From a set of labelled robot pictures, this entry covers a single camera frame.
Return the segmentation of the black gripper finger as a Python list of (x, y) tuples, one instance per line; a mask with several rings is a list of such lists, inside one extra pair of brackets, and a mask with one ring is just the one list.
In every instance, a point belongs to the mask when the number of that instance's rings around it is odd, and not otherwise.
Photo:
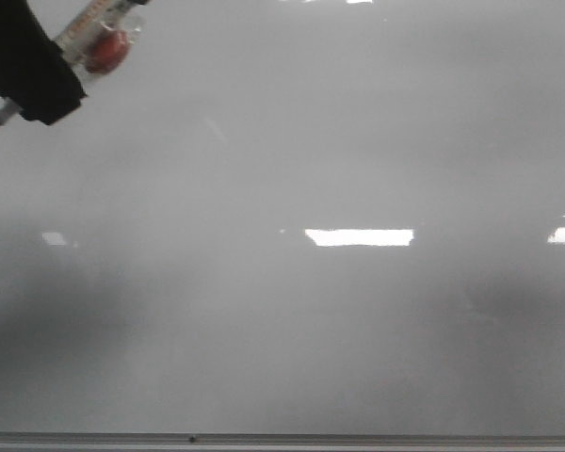
[(26, 1), (0, 1), (0, 97), (27, 121), (53, 125), (87, 97)]

